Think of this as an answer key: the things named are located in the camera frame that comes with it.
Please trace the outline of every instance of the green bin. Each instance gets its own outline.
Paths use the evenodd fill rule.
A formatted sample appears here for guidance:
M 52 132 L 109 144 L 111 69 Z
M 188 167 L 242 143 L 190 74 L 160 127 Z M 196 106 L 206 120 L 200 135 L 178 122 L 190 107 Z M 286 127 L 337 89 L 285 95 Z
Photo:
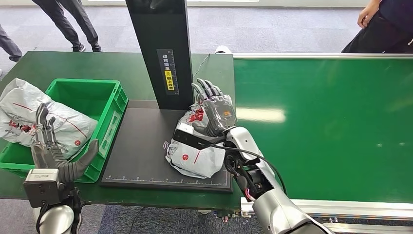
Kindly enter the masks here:
M 77 180 L 95 183 L 105 164 L 116 130 L 126 110 L 128 98 L 116 80 L 55 79 L 46 92 L 54 101 L 69 106 L 97 120 L 91 139 L 99 139 L 99 152 L 85 174 Z M 89 148 L 89 143 L 72 161 L 78 160 Z M 0 153 L 0 168 L 26 178 L 34 162 L 29 147 L 9 143 Z

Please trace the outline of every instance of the black vertical post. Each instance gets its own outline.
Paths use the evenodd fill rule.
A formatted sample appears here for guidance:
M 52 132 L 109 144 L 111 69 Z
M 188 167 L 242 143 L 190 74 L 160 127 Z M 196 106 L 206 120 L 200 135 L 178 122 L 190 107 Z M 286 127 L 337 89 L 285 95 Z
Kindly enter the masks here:
M 193 104 L 186 0 L 126 0 L 160 109 Z

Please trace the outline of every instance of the white package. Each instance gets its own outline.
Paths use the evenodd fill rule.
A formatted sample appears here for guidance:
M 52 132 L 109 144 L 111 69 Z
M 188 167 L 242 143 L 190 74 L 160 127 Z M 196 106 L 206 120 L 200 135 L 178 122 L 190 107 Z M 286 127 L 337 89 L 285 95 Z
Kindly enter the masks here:
M 55 135 L 65 159 L 76 155 L 90 139 L 97 121 L 52 101 L 37 87 L 15 78 L 0 96 L 0 137 L 30 147 L 36 140 L 36 110 L 47 105 L 47 119 L 55 117 Z
M 190 108 L 191 110 L 186 112 L 179 120 L 177 127 L 181 123 L 191 125 L 194 122 L 200 122 L 206 126 L 208 124 L 208 117 L 202 107 L 195 103 Z M 194 135 L 202 136 L 196 131 L 194 131 Z M 224 156 L 225 150 L 223 149 L 208 147 L 198 150 L 172 139 L 165 158 L 181 174 L 205 179 L 211 178 L 216 172 L 220 171 L 224 162 Z

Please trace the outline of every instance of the leg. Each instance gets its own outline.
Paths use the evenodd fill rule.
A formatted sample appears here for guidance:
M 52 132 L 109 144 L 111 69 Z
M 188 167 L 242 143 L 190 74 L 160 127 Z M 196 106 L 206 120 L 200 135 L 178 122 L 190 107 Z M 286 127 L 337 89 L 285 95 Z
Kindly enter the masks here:
M 21 58 L 21 51 L 17 45 L 8 37 L 0 25 L 0 47 L 8 53 L 11 61 L 17 62 Z
M 89 20 L 88 14 L 83 8 L 81 0 L 58 0 L 66 10 L 72 14 L 76 19 L 82 31 L 85 33 L 86 38 L 90 45 L 97 45 L 97 33 L 93 28 L 92 23 Z
M 63 33 L 64 37 L 73 46 L 80 46 L 76 31 L 64 16 L 62 7 L 56 0 L 32 0 L 36 3 L 55 23 L 56 27 Z
M 369 26 L 354 37 L 342 53 L 383 53 L 409 35 L 393 26 L 379 12 L 373 16 Z
M 409 53 L 413 54 L 413 34 L 405 40 L 394 45 L 392 48 L 386 50 L 386 53 Z

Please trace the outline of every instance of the yellow warning label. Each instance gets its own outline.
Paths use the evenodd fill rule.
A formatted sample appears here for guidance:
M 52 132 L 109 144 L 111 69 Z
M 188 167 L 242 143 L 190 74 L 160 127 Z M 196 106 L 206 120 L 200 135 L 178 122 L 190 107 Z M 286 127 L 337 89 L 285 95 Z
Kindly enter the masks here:
M 172 72 L 171 71 L 165 71 L 165 79 L 167 80 L 168 90 L 175 90 L 175 87 L 173 87 L 173 80 L 172 80 Z

